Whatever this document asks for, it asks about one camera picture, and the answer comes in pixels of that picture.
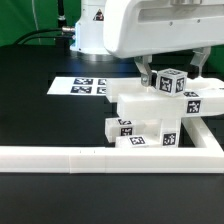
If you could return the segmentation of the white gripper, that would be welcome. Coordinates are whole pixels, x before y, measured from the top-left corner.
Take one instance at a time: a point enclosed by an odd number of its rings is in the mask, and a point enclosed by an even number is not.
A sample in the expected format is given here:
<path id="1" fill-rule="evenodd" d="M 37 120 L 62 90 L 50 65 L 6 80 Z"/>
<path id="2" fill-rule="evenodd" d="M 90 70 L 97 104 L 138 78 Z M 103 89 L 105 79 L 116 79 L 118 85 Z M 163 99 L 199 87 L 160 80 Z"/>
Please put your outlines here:
<path id="1" fill-rule="evenodd" d="M 107 0 L 103 41 L 110 54 L 135 57 L 145 87 L 156 85 L 151 55 L 194 49 L 188 77 L 195 79 L 208 46 L 224 44 L 224 0 Z"/>

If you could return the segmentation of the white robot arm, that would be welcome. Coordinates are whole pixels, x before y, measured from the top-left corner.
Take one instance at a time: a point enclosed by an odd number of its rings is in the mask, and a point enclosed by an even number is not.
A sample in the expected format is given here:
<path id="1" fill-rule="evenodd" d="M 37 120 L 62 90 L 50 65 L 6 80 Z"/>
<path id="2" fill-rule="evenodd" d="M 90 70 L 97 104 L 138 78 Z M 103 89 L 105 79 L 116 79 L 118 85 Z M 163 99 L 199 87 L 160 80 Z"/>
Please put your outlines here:
<path id="1" fill-rule="evenodd" d="M 191 49 L 201 70 L 224 44 L 224 0 L 81 0 L 71 49 L 89 60 L 134 58 L 144 86 L 155 54 Z"/>

